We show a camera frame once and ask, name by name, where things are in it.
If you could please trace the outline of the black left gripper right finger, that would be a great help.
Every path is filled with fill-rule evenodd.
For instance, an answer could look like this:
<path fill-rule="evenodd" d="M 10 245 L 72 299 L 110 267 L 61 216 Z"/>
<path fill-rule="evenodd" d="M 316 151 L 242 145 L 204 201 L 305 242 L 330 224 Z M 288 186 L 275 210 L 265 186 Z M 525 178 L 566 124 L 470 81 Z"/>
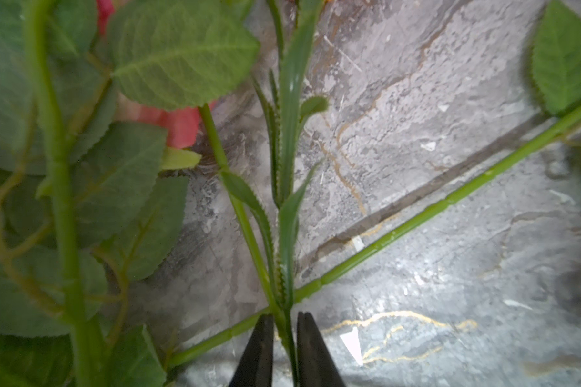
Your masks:
<path fill-rule="evenodd" d="M 311 313 L 298 314 L 297 340 L 300 386 L 345 387 Z"/>

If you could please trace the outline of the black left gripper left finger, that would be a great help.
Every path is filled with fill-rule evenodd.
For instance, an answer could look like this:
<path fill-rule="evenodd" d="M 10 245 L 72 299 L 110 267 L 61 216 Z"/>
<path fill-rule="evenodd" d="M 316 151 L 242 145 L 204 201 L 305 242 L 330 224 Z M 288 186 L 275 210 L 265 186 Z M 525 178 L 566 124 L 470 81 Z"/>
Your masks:
<path fill-rule="evenodd" d="M 271 387 L 274 355 L 274 317 L 259 317 L 234 372 L 230 387 Z"/>

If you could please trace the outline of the orange marigold flower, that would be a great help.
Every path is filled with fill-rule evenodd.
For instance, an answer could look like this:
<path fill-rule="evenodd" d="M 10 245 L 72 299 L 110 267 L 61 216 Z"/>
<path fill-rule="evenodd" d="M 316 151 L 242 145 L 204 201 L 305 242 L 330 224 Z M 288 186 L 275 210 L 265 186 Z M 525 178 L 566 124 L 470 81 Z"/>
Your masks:
<path fill-rule="evenodd" d="M 290 313 L 295 304 L 295 245 L 300 227 L 300 207 L 311 179 L 307 177 L 300 187 L 295 186 L 295 158 L 300 135 L 308 120 L 329 107 L 326 97 L 302 97 L 303 81 L 324 2 L 296 3 L 295 26 L 290 37 L 284 35 L 277 3 L 269 1 L 267 6 L 274 22 L 279 72 L 269 74 L 270 97 L 264 95 L 257 81 L 252 84 L 266 120 L 271 192 L 278 219 L 276 235 L 272 233 L 266 211 L 256 194 L 241 177 L 230 172 L 209 106 L 201 106 L 199 113 L 220 169 L 221 181 L 229 193 L 245 242 L 263 281 L 282 346 L 291 364 L 293 384 L 298 386 L 300 364 Z"/>

